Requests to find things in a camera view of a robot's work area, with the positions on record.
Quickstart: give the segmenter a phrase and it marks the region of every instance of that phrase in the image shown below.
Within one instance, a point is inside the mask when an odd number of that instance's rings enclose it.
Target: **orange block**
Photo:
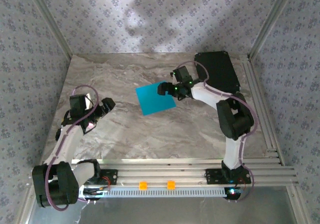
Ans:
[[[168,181],[168,183],[167,183],[167,188],[168,188],[169,190],[174,190],[174,189],[176,189],[176,182],[175,182],[175,181]]]
[[[147,182],[140,182],[139,183],[139,190],[140,191],[145,191],[145,190],[147,190]]]

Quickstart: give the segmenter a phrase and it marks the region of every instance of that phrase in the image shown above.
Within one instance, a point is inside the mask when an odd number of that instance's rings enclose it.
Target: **blue cloth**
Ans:
[[[176,103],[171,95],[158,95],[157,88],[161,83],[163,82],[135,89],[143,115],[149,115],[176,107]]]

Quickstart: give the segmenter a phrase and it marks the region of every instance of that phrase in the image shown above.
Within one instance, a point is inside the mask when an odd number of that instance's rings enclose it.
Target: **wall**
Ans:
[[[13,223],[69,65],[32,0],[0,0],[0,223]]]
[[[254,61],[287,164],[320,223],[320,0],[289,0]]]
[[[45,0],[73,53],[247,53],[274,0]]]

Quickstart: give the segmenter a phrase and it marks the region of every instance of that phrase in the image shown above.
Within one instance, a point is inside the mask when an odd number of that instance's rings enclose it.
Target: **floor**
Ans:
[[[52,151],[55,133],[70,108],[69,96],[80,84],[97,89],[99,97],[111,97],[116,106],[84,136],[76,159],[123,158],[223,158],[225,137],[217,112],[200,101],[176,101],[176,108],[143,116],[135,88],[159,81],[170,81],[170,72],[194,53],[94,54],[74,55],[53,124],[47,139],[44,159]],[[241,62],[231,56],[241,92],[254,107]],[[83,89],[78,93],[87,93]],[[251,136],[245,147],[247,157],[262,157],[266,151],[262,131]]]

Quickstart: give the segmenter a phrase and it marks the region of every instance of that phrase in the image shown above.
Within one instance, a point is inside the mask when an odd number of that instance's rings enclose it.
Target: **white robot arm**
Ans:
[[[219,125],[226,138],[222,173],[227,182],[236,182],[246,172],[241,161],[242,147],[247,133],[254,125],[253,116],[244,105],[244,96],[240,92],[225,93],[205,86],[199,79],[193,80],[185,66],[175,69],[172,75],[175,75],[177,84],[161,83],[157,89],[158,94],[172,95],[178,100],[189,97],[217,110]]]
[[[76,203],[79,187],[85,182],[106,182],[102,180],[102,172],[95,159],[81,161],[74,170],[71,169],[71,161],[82,137],[115,106],[111,98],[105,98],[102,105],[96,104],[89,108],[86,98],[86,95],[70,97],[71,109],[66,112],[61,128],[56,133],[56,146],[44,164],[35,166],[32,171],[34,191],[40,207],[53,206],[63,211],[65,208],[61,209],[57,205],[67,207]]]
[[[191,88],[193,99],[202,101],[207,105],[217,110],[217,103],[222,100],[228,99],[227,97],[214,94],[205,89],[204,84],[199,82]],[[241,138],[234,140],[232,138],[225,138],[225,155],[223,162],[229,169],[236,169],[240,166],[239,151],[240,151]]]

